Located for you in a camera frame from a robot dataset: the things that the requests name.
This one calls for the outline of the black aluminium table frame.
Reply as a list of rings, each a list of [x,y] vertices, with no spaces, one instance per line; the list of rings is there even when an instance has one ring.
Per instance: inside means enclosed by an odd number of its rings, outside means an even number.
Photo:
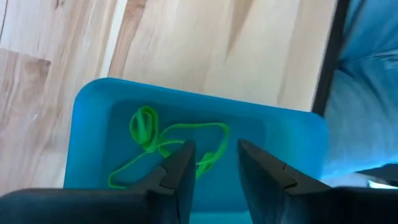
[[[320,70],[317,90],[312,106],[312,113],[324,116],[330,95],[333,71],[338,65],[338,57],[343,45],[343,31],[350,0],[337,0],[335,12],[328,34],[325,55]]]

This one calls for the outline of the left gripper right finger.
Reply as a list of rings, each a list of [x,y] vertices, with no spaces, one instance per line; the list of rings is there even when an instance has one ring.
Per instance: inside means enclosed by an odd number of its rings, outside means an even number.
[[[329,186],[254,143],[238,141],[239,177],[254,224],[317,224],[330,209]]]

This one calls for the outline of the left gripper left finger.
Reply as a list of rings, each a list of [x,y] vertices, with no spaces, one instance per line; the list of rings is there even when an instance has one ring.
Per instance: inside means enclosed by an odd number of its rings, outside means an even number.
[[[129,187],[132,224],[189,224],[195,186],[195,142],[186,141]]]

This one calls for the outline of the teal plastic basket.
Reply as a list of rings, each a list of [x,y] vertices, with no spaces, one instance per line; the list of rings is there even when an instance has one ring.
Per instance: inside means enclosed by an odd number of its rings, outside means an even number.
[[[129,131],[132,115],[150,106],[159,115],[159,130],[177,123],[225,123],[228,147],[195,183],[191,224],[249,224],[238,171],[238,140],[246,139],[288,165],[319,178],[330,147],[328,128],[316,114],[199,95],[115,78],[85,85],[72,114],[64,186],[106,189],[112,171],[143,153]],[[218,126],[172,129],[171,140],[193,140],[196,160],[216,152],[224,133]],[[117,184],[131,184],[165,158],[147,154],[117,174]]]

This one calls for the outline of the blue fabric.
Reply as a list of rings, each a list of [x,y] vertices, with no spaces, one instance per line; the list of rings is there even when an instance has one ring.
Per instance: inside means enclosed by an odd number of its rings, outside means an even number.
[[[350,0],[325,119],[324,178],[398,164],[398,0]]]

